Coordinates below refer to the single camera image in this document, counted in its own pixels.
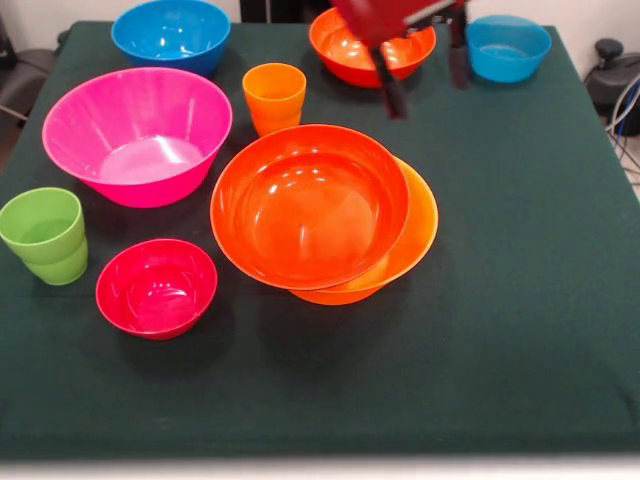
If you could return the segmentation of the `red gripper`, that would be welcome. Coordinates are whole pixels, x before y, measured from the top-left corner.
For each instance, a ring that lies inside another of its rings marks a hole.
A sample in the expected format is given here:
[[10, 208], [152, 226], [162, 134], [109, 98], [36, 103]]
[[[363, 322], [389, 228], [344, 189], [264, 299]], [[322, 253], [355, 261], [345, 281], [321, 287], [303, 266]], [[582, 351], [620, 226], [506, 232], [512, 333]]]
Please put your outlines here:
[[434, 15], [449, 18], [449, 70], [452, 83], [459, 90], [468, 88], [471, 68], [464, 1], [335, 0], [332, 5], [337, 8], [350, 31], [365, 45], [372, 46], [369, 55], [391, 120], [406, 119], [408, 110], [403, 90], [385, 59], [382, 43], [403, 36], [410, 27], [416, 27]]

